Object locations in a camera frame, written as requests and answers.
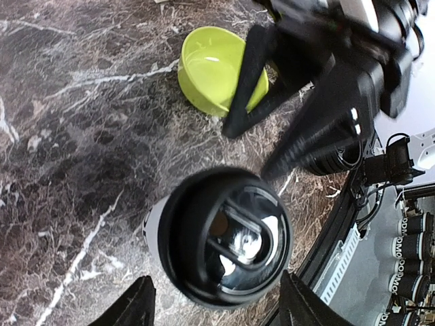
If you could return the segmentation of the white paper cup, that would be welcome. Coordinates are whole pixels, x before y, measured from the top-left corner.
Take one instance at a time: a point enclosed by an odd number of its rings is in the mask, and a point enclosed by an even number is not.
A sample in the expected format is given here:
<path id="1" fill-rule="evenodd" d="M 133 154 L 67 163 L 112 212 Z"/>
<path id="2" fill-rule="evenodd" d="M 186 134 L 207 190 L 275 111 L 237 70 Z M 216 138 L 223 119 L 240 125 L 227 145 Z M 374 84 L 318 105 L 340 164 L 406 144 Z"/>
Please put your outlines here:
<path id="1" fill-rule="evenodd" d="M 160 262 L 158 253 L 158 228 L 160 219 L 162 217 L 162 212 L 168 199 L 169 196 L 166 196 L 152 206 L 143 218 L 142 223 L 142 234 L 145 239 L 145 243 L 152 257 L 158 262 Z"/>

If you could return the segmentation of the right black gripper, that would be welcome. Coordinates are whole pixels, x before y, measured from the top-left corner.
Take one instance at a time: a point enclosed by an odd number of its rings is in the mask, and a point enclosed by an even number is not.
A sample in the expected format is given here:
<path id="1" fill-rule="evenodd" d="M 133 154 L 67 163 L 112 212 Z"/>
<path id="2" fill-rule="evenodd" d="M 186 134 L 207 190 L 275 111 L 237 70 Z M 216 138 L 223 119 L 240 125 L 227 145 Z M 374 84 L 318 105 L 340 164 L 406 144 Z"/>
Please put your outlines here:
<path id="1" fill-rule="evenodd" d="M 323 46 L 336 59 L 264 164 L 264 180 L 279 178 L 370 135 L 374 96 L 384 114 L 391 118 L 401 114 L 414 60 L 406 38 L 415 28 L 417 1 L 261 1 L 260 5 L 279 29 L 256 24 L 249 30 L 237 88 L 222 126 L 225 137 L 241 136 L 306 85 L 302 54 L 288 35 Z M 267 63 L 277 79 L 248 111 Z"/>

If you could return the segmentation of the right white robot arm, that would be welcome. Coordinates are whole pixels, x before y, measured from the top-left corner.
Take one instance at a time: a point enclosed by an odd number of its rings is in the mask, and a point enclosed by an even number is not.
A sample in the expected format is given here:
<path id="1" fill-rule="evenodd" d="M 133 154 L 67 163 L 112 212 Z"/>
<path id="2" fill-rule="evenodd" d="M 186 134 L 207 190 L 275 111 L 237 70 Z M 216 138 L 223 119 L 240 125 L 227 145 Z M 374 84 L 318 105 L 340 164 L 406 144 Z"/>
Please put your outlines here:
<path id="1" fill-rule="evenodd" d="M 259 124 L 302 87 L 314 89 L 264 164 L 271 181 L 337 149 L 365 143 L 375 118 L 405 108 L 414 56 L 406 47 L 426 1 L 263 1 L 253 25 L 224 136 Z"/>

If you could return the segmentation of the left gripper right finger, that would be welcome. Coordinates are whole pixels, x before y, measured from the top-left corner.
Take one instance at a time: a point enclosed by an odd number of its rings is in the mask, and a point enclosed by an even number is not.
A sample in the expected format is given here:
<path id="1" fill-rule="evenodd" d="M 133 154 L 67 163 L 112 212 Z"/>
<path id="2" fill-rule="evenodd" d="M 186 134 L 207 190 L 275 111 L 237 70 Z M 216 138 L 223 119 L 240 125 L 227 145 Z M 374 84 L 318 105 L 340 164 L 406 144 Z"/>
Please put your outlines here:
<path id="1" fill-rule="evenodd" d="M 284 271 L 280 280 L 280 325 L 352 326 L 335 313 L 295 274 Z"/>

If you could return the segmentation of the black table edge rail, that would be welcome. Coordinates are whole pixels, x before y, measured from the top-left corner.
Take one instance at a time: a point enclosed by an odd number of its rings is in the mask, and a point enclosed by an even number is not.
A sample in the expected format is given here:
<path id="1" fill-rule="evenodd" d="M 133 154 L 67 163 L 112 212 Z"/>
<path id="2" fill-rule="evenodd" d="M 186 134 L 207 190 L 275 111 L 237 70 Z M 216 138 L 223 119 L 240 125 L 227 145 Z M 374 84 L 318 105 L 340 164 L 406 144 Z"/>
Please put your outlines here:
<path id="1" fill-rule="evenodd" d="M 270 185 L 283 200 L 294 228 L 288 272 L 313 290 L 336 246 L 346 240 L 354 225 L 356 194 L 367 192 L 362 171 L 319 177 L 297 168 Z"/>

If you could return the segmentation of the stack of black lids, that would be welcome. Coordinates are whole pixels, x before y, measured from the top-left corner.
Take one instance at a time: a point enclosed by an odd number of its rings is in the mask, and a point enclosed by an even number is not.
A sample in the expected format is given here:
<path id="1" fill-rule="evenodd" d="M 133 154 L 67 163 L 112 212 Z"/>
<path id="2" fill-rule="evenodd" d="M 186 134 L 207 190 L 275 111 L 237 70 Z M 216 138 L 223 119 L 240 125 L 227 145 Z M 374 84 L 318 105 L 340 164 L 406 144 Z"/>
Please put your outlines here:
<path id="1" fill-rule="evenodd" d="M 358 167 L 362 159 L 362 143 L 338 147 L 322 158 L 315 158 L 305 166 L 305 170 L 317 176 L 347 172 Z"/>

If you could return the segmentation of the black plastic cup lid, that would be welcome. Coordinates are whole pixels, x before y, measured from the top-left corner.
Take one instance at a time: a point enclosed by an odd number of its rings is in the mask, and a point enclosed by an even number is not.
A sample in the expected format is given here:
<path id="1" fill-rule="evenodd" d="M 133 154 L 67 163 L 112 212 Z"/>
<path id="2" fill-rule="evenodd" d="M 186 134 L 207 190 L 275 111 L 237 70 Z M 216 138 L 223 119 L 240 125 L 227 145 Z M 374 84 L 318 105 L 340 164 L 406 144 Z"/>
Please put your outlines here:
<path id="1" fill-rule="evenodd" d="M 174 189 L 156 240 L 160 264 L 181 293 L 210 309 L 233 310 L 279 282 L 294 231 L 267 182 L 242 168 L 217 166 Z"/>

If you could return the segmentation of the green bowl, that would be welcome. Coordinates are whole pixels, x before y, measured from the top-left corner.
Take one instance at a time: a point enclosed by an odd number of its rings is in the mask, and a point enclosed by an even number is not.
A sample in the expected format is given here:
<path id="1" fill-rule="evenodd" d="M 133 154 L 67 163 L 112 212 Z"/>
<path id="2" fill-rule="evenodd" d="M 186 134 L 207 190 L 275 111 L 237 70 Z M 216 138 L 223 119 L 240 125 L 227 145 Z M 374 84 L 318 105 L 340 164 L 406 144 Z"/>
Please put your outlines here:
<path id="1" fill-rule="evenodd" d="M 187 100 L 199 111 L 225 117 L 234 96 L 245 41 L 217 26 L 194 29 L 181 47 L 177 78 Z"/>

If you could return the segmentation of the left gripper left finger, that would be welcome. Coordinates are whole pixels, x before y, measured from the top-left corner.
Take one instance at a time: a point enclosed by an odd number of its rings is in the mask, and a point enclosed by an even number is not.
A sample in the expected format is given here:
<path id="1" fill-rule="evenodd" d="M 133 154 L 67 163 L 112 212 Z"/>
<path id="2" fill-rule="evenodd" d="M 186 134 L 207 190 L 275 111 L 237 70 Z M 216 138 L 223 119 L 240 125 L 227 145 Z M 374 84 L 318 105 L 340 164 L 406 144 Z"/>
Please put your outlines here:
<path id="1" fill-rule="evenodd" d="M 139 277 L 89 326 L 148 326 L 154 324 L 156 289 L 150 276 Z"/>

